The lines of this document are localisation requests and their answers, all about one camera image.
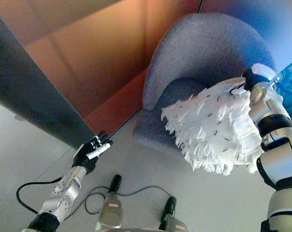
gray fabric upholstery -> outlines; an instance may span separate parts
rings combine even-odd
[[[212,86],[258,62],[275,69],[264,40],[250,25],[220,13],[187,15],[157,47],[146,76],[143,108],[152,110],[175,79],[193,78]]]
[[[177,79],[164,90],[153,110],[143,109],[139,115],[133,136],[139,143],[157,150],[179,154],[180,149],[175,145],[175,138],[165,130],[166,119],[161,122],[161,109],[174,104],[178,100],[186,100],[192,94],[198,95],[206,85],[193,79]]]
[[[168,30],[152,58],[133,137],[181,158],[173,135],[165,130],[166,120],[161,122],[161,108],[239,76],[257,62],[275,70],[263,39],[248,24],[218,13],[183,17]]]

dark gray panel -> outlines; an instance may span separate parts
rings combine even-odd
[[[94,135],[1,19],[0,104],[75,148]]]

chair seat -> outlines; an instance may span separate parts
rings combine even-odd
[[[207,87],[197,80],[187,78],[171,82],[165,88],[153,110],[143,109],[141,111],[133,132],[134,139],[155,150],[182,157],[181,149],[175,145],[174,135],[165,130],[167,120],[161,121],[161,109],[176,103],[178,100],[186,100],[191,95],[196,96]]]

white mop head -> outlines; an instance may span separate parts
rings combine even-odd
[[[229,175],[234,165],[246,165],[250,173],[257,170],[256,160],[263,153],[259,131],[248,112],[250,92],[237,77],[204,89],[198,96],[178,101],[162,109],[161,119],[176,145],[195,170]]]

robot forearm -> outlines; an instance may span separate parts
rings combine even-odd
[[[88,143],[81,145],[74,156],[70,172],[56,184],[35,219],[22,232],[56,231],[70,214],[84,177],[94,170],[99,155],[112,144],[103,131]]]
[[[282,105],[283,97],[268,83],[268,69],[255,64],[243,75],[244,89],[251,91],[249,115],[265,151],[257,159],[257,167],[265,183],[276,190],[261,231],[292,232],[292,122]]]

